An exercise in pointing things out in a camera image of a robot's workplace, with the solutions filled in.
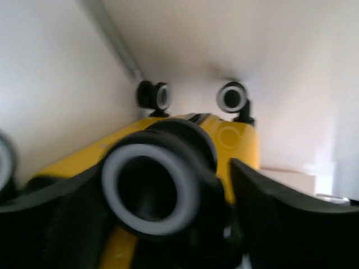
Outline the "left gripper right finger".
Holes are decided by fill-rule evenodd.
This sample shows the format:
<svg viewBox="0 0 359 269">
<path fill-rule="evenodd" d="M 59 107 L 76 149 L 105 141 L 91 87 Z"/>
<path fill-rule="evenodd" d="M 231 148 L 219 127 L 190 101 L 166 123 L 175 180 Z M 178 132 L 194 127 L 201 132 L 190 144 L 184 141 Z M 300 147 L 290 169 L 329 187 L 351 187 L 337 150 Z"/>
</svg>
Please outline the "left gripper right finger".
<svg viewBox="0 0 359 269">
<path fill-rule="evenodd" d="M 238 159 L 229 163 L 252 268 L 358 268 L 358 207 L 278 183 Z"/>
</svg>

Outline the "yellow hard-shell suitcase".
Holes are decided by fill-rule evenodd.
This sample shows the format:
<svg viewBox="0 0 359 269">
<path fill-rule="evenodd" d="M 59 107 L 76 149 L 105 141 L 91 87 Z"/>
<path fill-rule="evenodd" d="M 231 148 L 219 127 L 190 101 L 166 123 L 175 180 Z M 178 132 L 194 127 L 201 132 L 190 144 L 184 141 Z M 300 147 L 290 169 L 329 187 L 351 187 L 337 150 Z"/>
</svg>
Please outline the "yellow hard-shell suitcase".
<svg viewBox="0 0 359 269">
<path fill-rule="evenodd" d="M 49 166 L 17 191 L 17 156 L 1 134 L 1 204 L 35 179 L 71 178 L 94 166 L 109 214 L 98 268 L 238 268 L 243 242 L 228 163 L 258 168 L 258 136 L 246 89 L 217 94 L 231 121 L 215 115 L 170 117 L 168 85 L 142 81 L 137 104 L 148 117 Z"/>
</svg>

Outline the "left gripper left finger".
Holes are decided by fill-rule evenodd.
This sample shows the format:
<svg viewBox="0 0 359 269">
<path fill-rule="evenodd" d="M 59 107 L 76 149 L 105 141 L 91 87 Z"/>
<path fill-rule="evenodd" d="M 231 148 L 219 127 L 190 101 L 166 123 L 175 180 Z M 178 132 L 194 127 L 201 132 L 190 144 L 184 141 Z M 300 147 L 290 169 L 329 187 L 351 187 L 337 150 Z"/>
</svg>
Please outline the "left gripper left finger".
<svg viewBox="0 0 359 269">
<path fill-rule="evenodd" d="M 109 214 L 96 166 L 71 178 L 36 178 L 1 204 L 1 268 L 98 268 Z"/>
</svg>

